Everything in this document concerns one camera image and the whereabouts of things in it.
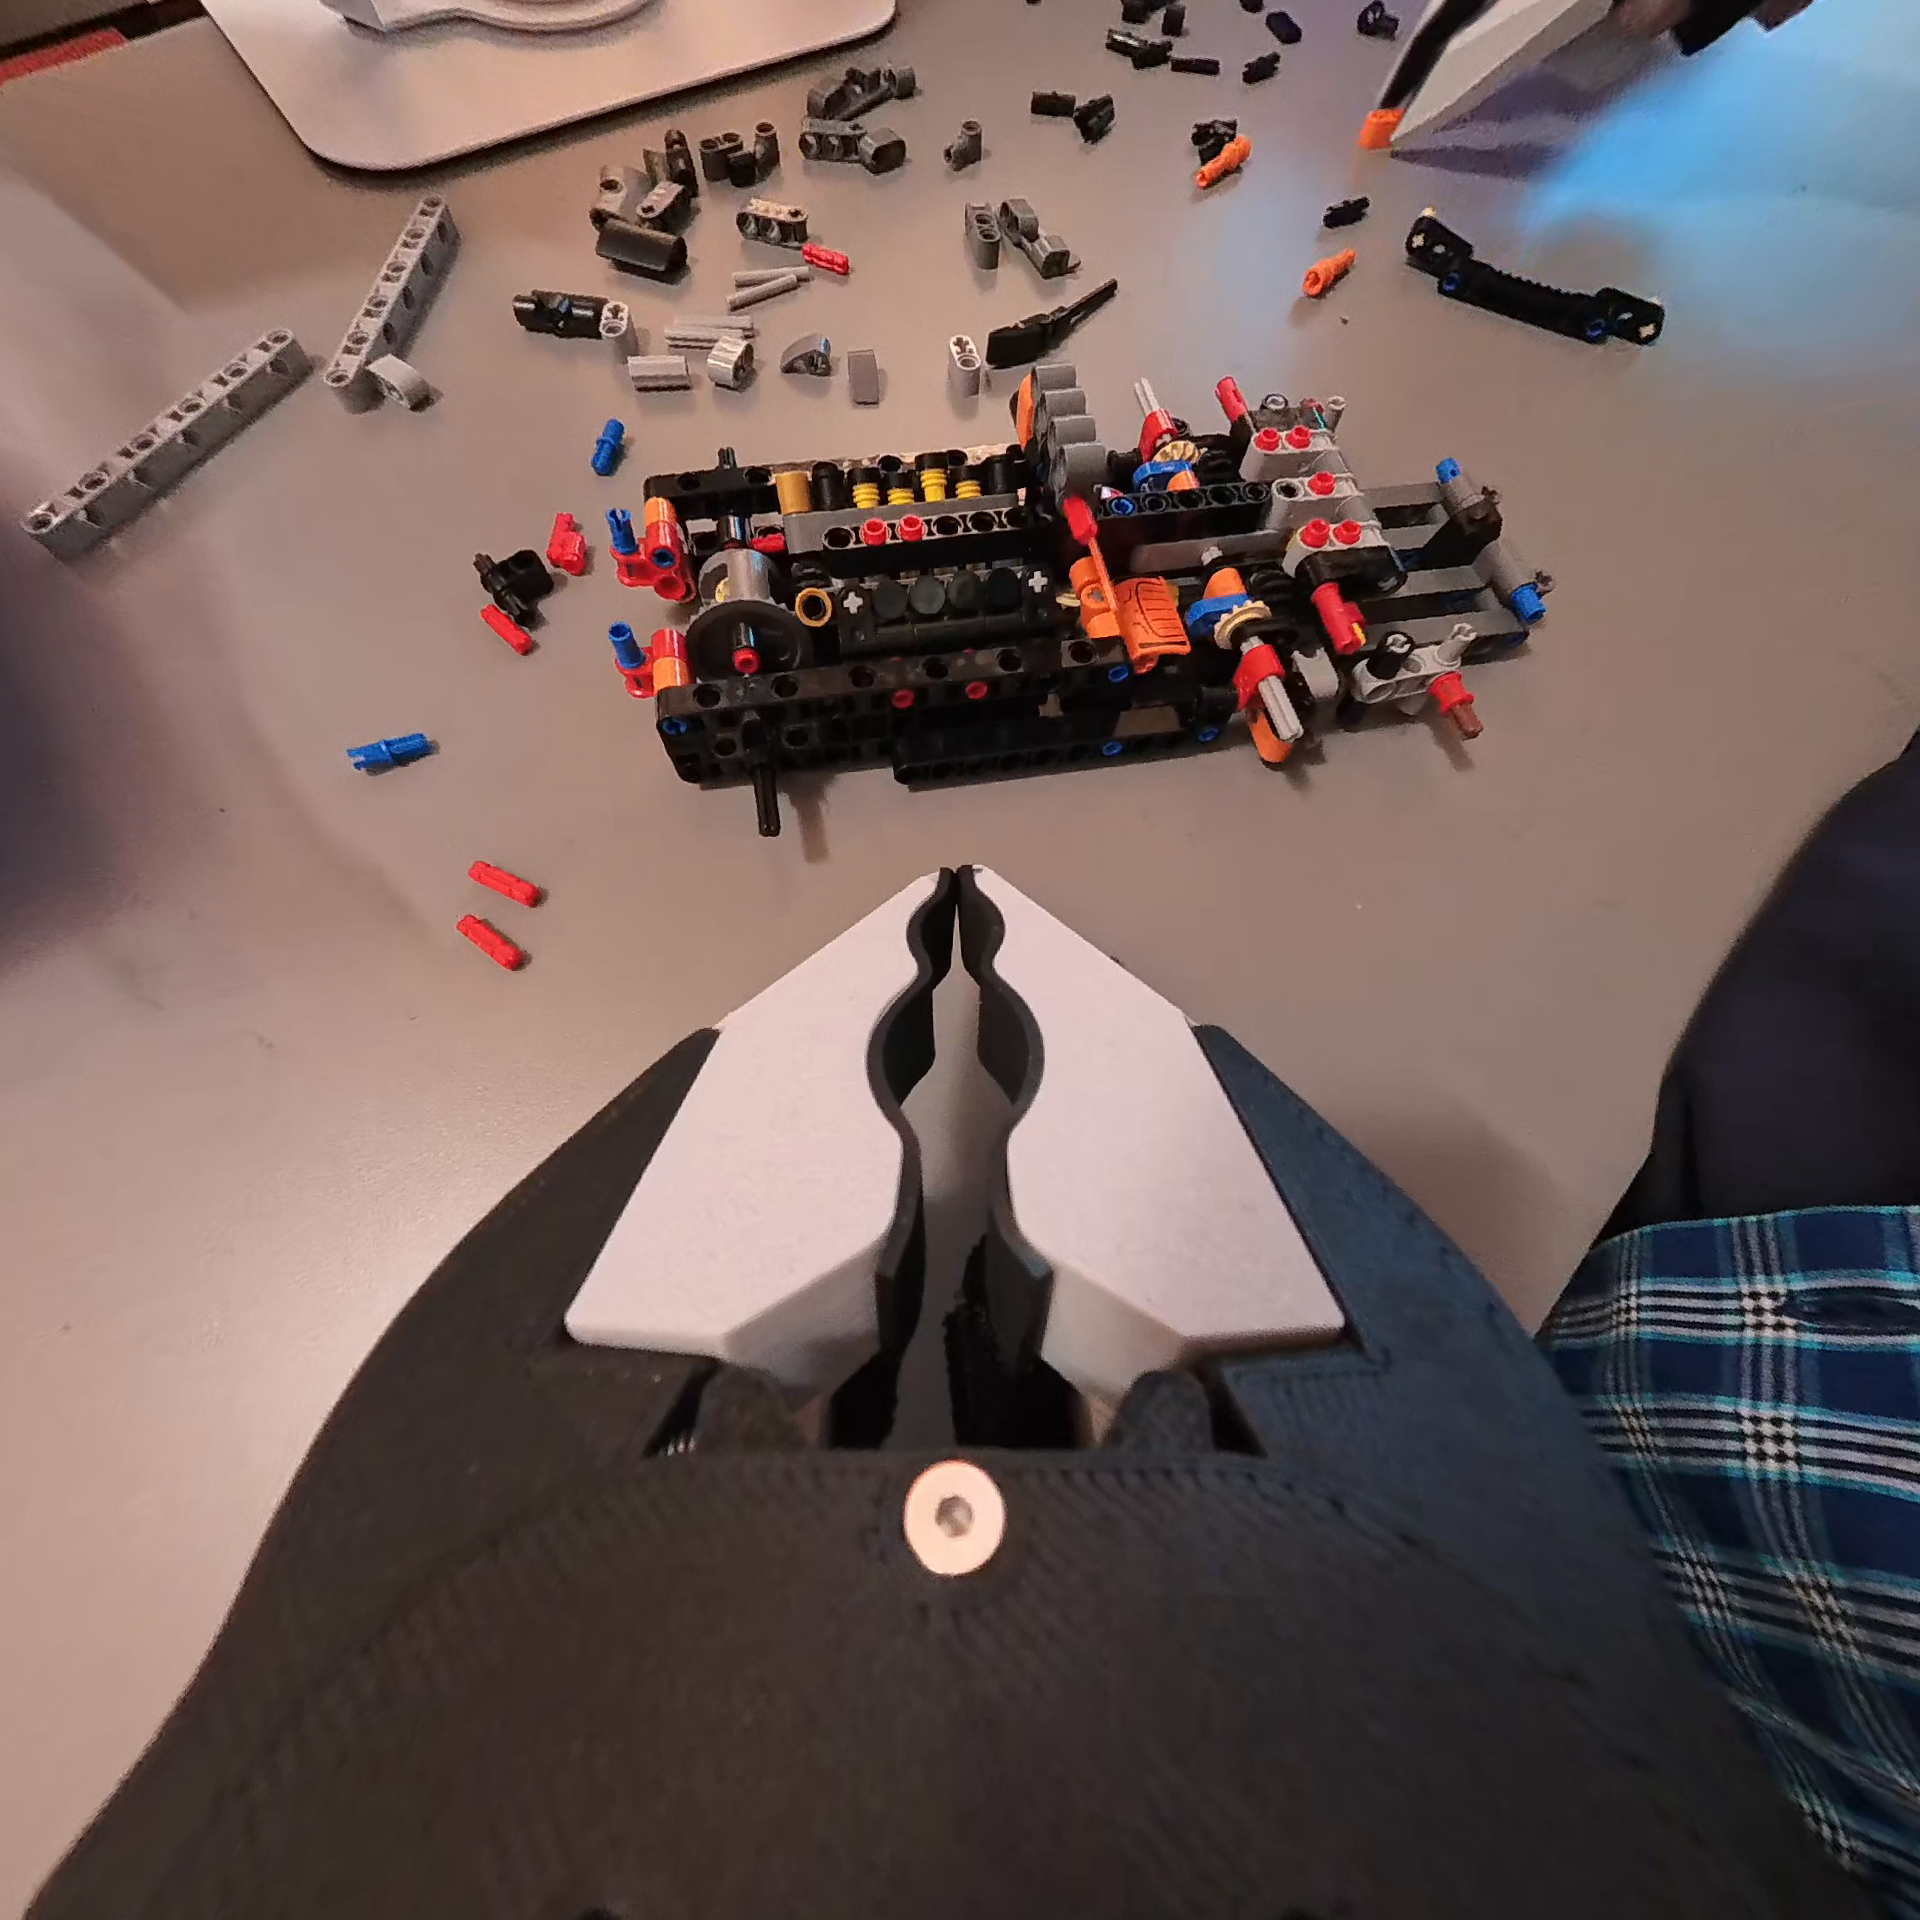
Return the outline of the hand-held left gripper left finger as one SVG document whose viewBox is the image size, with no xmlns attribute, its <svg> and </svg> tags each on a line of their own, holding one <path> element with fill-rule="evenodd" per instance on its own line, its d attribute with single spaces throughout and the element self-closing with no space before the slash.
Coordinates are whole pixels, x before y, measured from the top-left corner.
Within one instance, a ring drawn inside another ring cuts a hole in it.
<svg viewBox="0 0 1920 1920">
<path fill-rule="evenodd" d="M 598 1348 L 722 1360 L 813 1400 L 920 1317 L 920 1150 L 956 876 L 935 870 L 743 1001 L 566 1308 Z"/>
</svg>

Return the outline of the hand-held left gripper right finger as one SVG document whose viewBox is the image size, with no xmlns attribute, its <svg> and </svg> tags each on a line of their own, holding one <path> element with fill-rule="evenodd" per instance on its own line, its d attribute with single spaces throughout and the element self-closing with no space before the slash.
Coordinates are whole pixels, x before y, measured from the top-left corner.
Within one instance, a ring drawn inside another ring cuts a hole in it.
<svg viewBox="0 0 1920 1920">
<path fill-rule="evenodd" d="M 981 1270 L 996 1360 L 1117 1406 L 1192 1360 L 1338 1342 L 1188 1014 L 993 870 L 957 870 L 956 901 L 976 1054 L 1013 1103 Z"/>
</svg>

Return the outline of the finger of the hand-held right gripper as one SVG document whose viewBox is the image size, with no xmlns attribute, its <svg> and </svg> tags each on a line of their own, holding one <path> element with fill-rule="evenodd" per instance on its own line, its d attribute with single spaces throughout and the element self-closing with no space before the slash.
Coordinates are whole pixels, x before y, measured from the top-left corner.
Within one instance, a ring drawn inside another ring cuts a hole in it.
<svg viewBox="0 0 1920 1920">
<path fill-rule="evenodd" d="M 1497 54 L 1482 45 L 1498 3 L 1432 3 L 1399 53 L 1373 108 L 1376 125 L 1448 125 L 1502 87 Z"/>
<path fill-rule="evenodd" d="M 1487 22 L 1482 45 L 1498 62 L 1502 87 L 1520 78 L 1522 73 L 1528 73 L 1533 67 L 1550 60 L 1552 54 L 1560 53 L 1565 45 L 1569 45 L 1569 40 L 1598 27 L 1614 11 L 1610 3 L 1498 5 L 1498 11 Z M 1392 151 L 1407 153 L 1416 142 L 1423 142 L 1448 125 L 1420 125 L 1412 119 L 1412 113 L 1407 113 L 1405 123 L 1399 125 L 1399 134 L 1394 137 Z"/>
</svg>

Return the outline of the black lego gear rack assembly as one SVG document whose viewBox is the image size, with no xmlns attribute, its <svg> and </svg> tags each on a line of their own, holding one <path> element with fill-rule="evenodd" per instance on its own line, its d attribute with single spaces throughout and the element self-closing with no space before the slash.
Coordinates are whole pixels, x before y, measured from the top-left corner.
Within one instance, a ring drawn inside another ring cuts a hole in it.
<svg viewBox="0 0 1920 1920">
<path fill-rule="evenodd" d="M 1440 296 L 1583 344 L 1653 344 L 1663 333 L 1658 301 L 1614 286 L 1575 292 L 1527 279 L 1476 256 L 1426 207 L 1407 228 L 1405 260 L 1432 279 Z"/>
</svg>

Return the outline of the partly built lego car chassis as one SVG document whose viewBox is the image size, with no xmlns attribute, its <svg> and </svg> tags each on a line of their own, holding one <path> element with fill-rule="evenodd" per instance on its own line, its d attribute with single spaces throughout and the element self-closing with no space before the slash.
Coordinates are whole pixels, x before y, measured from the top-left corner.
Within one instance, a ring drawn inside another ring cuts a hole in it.
<svg viewBox="0 0 1920 1920">
<path fill-rule="evenodd" d="M 1135 383 L 1109 443 L 1070 363 L 1014 385 L 1002 446 L 646 480 L 607 560 L 663 622 L 613 627 L 680 782 L 746 787 L 877 765 L 904 787 L 1204 753 L 1286 771 L 1389 717 L 1480 731 L 1468 675 L 1528 644 L 1552 576 L 1503 499 L 1444 459 L 1357 478 L 1341 397 L 1215 383 L 1194 429 Z"/>
</svg>

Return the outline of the scattered small black lego pieces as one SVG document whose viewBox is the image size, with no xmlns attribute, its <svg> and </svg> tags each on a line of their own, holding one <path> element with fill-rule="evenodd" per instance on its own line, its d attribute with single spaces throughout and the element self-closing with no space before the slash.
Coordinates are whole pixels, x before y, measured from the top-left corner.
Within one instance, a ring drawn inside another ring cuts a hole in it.
<svg viewBox="0 0 1920 1920">
<path fill-rule="evenodd" d="M 1302 39 L 1301 20 L 1281 7 L 1258 3 L 1241 5 L 1241 11 L 1258 16 L 1274 45 L 1269 53 L 1248 57 L 1239 68 L 1239 80 L 1246 87 L 1256 87 L 1279 73 L 1285 48 Z M 1222 73 L 1222 62 L 1212 54 L 1178 54 L 1175 40 L 1184 37 L 1185 5 L 1173 3 L 1126 3 L 1119 5 L 1119 22 L 1103 32 L 1109 53 L 1122 57 L 1133 71 L 1165 68 L 1168 73 L 1213 80 Z M 1396 40 L 1400 33 L 1400 16 L 1394 5 L 1368 3 L 1356 11 L 1357 37 L 1370 40 Z M 1109 93 L 1089 93 L 1081 99 L 1068 89 L 1040 87 L 1028 95 L 1028 110 L 1034 116 L 1056 116 L 1072 121 L 1073 131 L 1085 144 L 1100 142 L 1114 123 L 1114 105 Z M 1218 139 L 1239 134 L 1239 121 L 1231 116 L 1204 116 L 1190 125 L 1190 145 L 1202 161 L 1204 148 Z"/>
</svg>

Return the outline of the black lego lever with axle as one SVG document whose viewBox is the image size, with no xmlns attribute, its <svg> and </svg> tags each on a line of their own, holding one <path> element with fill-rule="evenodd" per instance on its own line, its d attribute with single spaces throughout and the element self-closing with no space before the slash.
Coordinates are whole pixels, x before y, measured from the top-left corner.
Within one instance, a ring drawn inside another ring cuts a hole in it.
<svg viewBox="0 0 1920 1920">
<path fill-rule="evenodd" d="M 1103 279 L 1093 289 L 1056 303 L 1047 310 L 1002 323 L 988 333 L 983 360 L 988 367 L 1008 371 L 1037 363 L 1073 335 L 1097 310 L 1117 294 L 1117 279 Z"/>
</svg>

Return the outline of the scattered grey lego pieces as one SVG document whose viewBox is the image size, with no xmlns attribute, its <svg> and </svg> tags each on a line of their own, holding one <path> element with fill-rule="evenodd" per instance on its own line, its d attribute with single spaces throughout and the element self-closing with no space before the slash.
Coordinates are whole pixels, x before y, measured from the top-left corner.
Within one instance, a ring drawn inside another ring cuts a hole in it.
<svg viewBox="0 0 1920 1920">
<path fill-rule="evenodd" d="M 800 121 L 797 148 L 805 160 L 853 164 L 869 176 L 888 176 L 904 164 L 904 139 L 877 123 L 879 105 L 904 102 L 918 78 L 897 63 L 850 63 L 838 80 L 813 87 Z M 594 256 L 630 277 L 669 284 L 688 267 L 685 225 L 697 207 L 702 183 L 733 184 L 746 198 L 735 206 L 735 233 L 756 246 L 780 249 L 783 264 L 738 271 L 720 320 L 674 323 L 666 352 L 641 352 L 641 331 L 628 305 L 607 294 L 527 289 L 511 296 L 516 326 L 536 339 L 598 341 L 615 349 L 638 393 L 690 389 L 688 353 L 703 359 L 708 382 L 724 390 L 743 389 L 756 367 L 756 323 L 743 315 L 765 299 L 797 292 L 813 273 L 800 249 L 815 243 L 805 206 L 754 195 L 780 167 L 780 134 L 773 123 L 756 123 L 751 134 L 724 131 L 703 134 L 700 151 L 679 128 L 663 132 L 663 144 L 645 151 L 638 164 L 604 161 L 589 225 Z M 949 344 L 949 373 L 960 393 L 976 393 L 984 371 L 983 349 L 967 335 Z"/>
</svg>

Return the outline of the long grey lego beam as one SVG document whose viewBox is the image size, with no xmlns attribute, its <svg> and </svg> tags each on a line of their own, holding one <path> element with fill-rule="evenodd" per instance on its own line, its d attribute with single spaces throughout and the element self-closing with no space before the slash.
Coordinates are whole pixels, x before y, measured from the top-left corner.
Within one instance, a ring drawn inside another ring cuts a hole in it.
<svg viewBox="0 0 1920 1920">
<path fill-rule="evenodd" d="M 61 560 L 89 552 L 304 383 L 310 367 L 293 331 L 263 333 L 66 491 L 24 512 L 20 531 Z"/>
<path fill-rule="evenodd" d="M 421 196 L 324 367 L 324 389 L 350 413 L 376 406 L 385 393 L 424 390 L 409 352 L 456 249 L 442 195 Z"/>
</svg>

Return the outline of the blue plaid shirt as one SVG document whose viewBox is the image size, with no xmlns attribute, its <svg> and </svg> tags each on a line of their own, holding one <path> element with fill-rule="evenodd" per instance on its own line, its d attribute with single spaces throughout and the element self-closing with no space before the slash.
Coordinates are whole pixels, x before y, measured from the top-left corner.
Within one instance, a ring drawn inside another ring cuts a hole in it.
<svg viewBox="0 0 1920 1920">
<path fill-rule="evenodd" d="M 1917 1212 L 1605 1239 L 1541 1344 L 1773 1781 L 1917 1915 Z"/>
</svg>

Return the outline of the dark trousers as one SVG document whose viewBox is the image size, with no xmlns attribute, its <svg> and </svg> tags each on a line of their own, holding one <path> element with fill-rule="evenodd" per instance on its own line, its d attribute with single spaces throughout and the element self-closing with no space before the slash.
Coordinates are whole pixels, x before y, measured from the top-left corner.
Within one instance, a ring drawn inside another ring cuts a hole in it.
<svg viewBox="0 0 1920 1920">
<path fill-rule="evenodd" d="M 1817 823 L 1674 1044 L 1602 1237 L 1917 1201 L 1917 741 Z"/>
</svg>

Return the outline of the white desk stand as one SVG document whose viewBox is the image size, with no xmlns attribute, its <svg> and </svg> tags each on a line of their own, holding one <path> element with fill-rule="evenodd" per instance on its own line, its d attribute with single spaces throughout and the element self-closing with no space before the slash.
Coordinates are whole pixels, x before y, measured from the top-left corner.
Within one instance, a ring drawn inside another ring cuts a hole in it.
<svg viewBox="0 0 1920 1920">
<path fill-rule="evenodd" d="M 405 173 L 882 32 L 894 3 L 206 3 L 300 142 Z"/>
</svg>

